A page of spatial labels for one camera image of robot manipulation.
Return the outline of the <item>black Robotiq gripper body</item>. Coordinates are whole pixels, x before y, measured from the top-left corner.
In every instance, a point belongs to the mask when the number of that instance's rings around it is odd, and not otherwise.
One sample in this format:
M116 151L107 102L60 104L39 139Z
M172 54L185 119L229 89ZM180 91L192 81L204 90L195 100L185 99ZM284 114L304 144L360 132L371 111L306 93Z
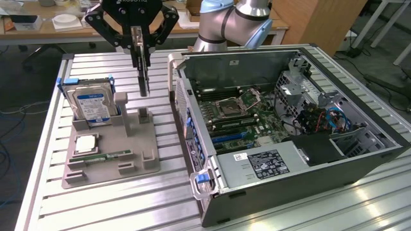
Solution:
M160 0L101 0L101 8L121 26L149 26L157 16Z

